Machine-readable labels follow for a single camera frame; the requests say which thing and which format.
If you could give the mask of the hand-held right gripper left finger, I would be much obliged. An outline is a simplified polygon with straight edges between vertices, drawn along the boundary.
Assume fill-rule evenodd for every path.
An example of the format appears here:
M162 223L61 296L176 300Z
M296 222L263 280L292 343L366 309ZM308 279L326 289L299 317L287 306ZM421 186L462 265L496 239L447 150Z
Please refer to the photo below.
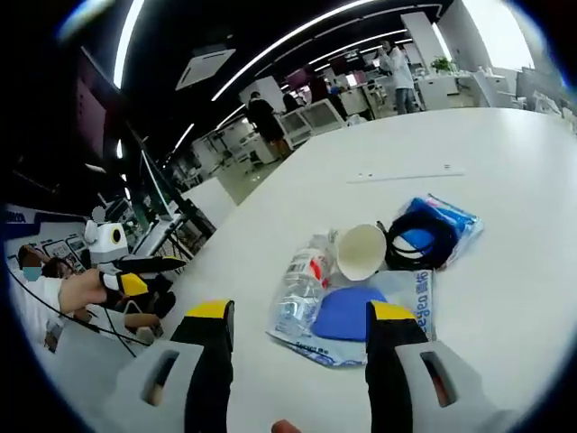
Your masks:
M121 370L105 415L119 432L226 432L233 350L234 302L196 305Z

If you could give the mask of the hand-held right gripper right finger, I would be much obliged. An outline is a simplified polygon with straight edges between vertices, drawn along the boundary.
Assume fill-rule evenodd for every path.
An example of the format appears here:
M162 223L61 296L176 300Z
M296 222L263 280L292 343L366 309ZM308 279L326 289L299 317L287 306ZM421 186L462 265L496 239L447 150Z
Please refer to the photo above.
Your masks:
M365 381L372 432L505 432L512 412L485 395L480 375L407 309L367 303Z

